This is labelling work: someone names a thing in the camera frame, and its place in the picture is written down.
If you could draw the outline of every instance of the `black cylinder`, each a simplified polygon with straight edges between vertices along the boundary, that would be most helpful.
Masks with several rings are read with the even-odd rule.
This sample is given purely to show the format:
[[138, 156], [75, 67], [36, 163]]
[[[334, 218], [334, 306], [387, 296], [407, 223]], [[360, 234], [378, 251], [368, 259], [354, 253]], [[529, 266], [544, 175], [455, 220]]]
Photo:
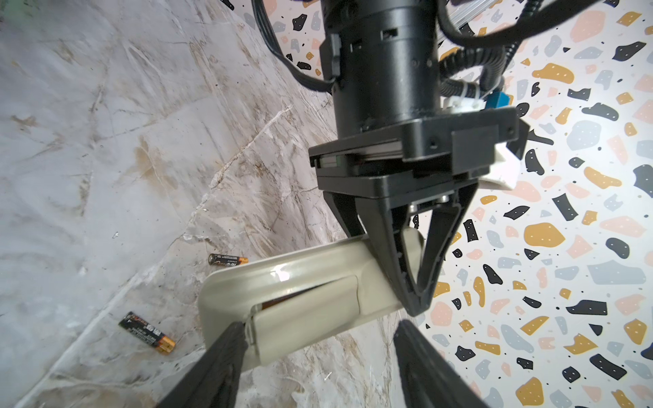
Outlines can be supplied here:
[[436, 114], [432, 1], [322, 0], [322, 9], [326, 34], [342, 43], [332, 89], [338, 138]]

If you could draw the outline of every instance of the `rectangular slot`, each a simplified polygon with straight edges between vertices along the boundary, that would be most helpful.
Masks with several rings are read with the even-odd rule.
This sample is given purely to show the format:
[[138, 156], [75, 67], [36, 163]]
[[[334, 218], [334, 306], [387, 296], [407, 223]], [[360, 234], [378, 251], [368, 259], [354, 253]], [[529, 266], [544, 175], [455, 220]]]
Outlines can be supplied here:
[[349, 45], [349, 51], [351, 51], [351, 52], [354, 52], [356, 50], [360, 50], [361, 48], [363, 48], [363, 39], [358, 39], [356, 41], [353, 41]]
[[381, 32], [381, 40], [390, 40], [393, 39], [398, 35], [397, 29], [396, 28], [391, 28], [388, 30], [383, 30]]

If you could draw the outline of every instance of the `battery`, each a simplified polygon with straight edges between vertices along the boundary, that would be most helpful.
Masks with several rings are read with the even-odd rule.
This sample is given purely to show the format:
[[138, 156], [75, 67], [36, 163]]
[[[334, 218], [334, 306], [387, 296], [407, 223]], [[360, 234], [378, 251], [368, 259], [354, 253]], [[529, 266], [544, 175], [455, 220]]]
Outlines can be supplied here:
[[144, 319], [141, 319], [132, 311], [130, 311], [127, 316], [118, 323], [118, 326], [124, 328], [126, 331], [132, 333], [144, 343], [151, 345], [163, 354], [170, 354], [170, 351], [172, 351], [176, 344], [168, 336], [161, 333], [159, 329], [152, 326]]
[[220, 266], [237, 266], [249, 263], [249, 259], [244, 257], [234, 257], [232, 255], [220, 255], [219, 253], [212, 253], [208, 256], [209, 265]]

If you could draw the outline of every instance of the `robotic arm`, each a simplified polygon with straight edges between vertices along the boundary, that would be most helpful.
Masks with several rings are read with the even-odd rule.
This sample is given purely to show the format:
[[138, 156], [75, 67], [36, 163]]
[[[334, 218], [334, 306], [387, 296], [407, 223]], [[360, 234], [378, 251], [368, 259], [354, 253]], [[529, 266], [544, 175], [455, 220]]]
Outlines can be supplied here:
[[[232, 407], [241, 369], [266, 364], [280, 353], [260, 343], [257, 352], [248, 350], [252, 338], [271, 339], [284, 319], [292, 317], [288, 310], [309, 311], [304, 308], [309, 296], [337, 298], [342, 310], [338, 318], [328, 320], [331, 326], [321, 337], [304, 339], [308, 344], [332, 335], [333, 330], [351, 327], [342, 319], [360, 324], [400, 306], [411, 316], [428, 309], [445, 252], [479, 182], [510, 188], [507, 178], [516, 181], [514, 174], [507, 178], [495, 174], [507, 161], [518, 164], [523, 158], [529, 131], [516, 110], [505, 106], [500, 91], [505, 67], [523, 39], [568, 20], [596, 0], [555, 0], [539, 11], [542, 2], [527, 0], [512, 27], [467, 37], [451, 23], [446, 0], [322, 0], [326, 38], [320, 56], [325, 80], [318, 80], [298, 71], [283, 56], [263, 0], [252, 0], [270, 51], [304, 87], [333, 96], [338, 139], [311, 147], [310, 162], [339, 224], [348, 237], [358, 238], [209, 277], [200, 295], [200, 316], [211, 346], [160, 407]], [[464, 47], [441, 61], [436, 22], [448, 39]], [[477, 84], [451, 79], [477, 65], [483, 67]], [[441, 96], [451, 98], [445, 108], [440, 106]], [[465, 97], [487, 100], [485, 109], [461, 106]], [[426, 211], [432, 211], [432, 216], [421, 244], [406, 230], [412, 217]], [[329, 254], [335, 251], [356, 259], [356, 271], [332, 279], [314, 275], [313, 282], [319, 285], [313, 288], [318, 288], [287, 300], [285, 309], [280, 307], [283, 303], [265, 309], [259, 303], [265, 299], [256, 298], [254, 316], [248, 315], [255, 309], [252, 304], [239, 302], [242, 296], [234, 295], [234, 300], [224, 303], [222, 323], [211, 321], [216, 315], [208, 311], [207, 299], [213, 296], [216, 302], [226, 302], [226, 293], [216, 295], [226, 282], [243, 279], [239, 287], [258, 296], [255, 278], [274, 274], [279, 278], [283, 272], [285, 279], [274, 281], [275, 293], [283, 295], [287, 293], [284, 282], [292, 277], [280, 265], [299, 265], [302, 260], [318, 265], [333, 259]], [[327, 269], [345, 268], [333, 266]], [[212, 279], [216, 275], [224, 277], [220, 285]], [[372, 284], [389, 288], [386, 303], [366, 298], [361, 285]], [[287, 302], [295, 304], [290, 307]], [[275, 323], [266, 324], [264, 316]], [[243, 318], [253, 323], [248, 325]], [[408, 407], [485, 406], [410, 322], [400, 323], [394, 343]]]

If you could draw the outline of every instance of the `beige plastic device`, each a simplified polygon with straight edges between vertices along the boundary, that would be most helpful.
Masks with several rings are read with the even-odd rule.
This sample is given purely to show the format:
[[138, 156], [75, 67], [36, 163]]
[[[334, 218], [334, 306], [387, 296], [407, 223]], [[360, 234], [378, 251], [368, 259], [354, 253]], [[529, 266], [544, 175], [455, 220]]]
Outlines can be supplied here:
[[[424, 239], [406, 228], [404, 241], [416, 278]], [[272, 305], [264, 308], [267, 302]], [[367, 236], [359, 236], [214, 272], [198, 306], [206, 348], [230, 323], [245, 322], [245, 371], [399, 310], [401, 303]]]

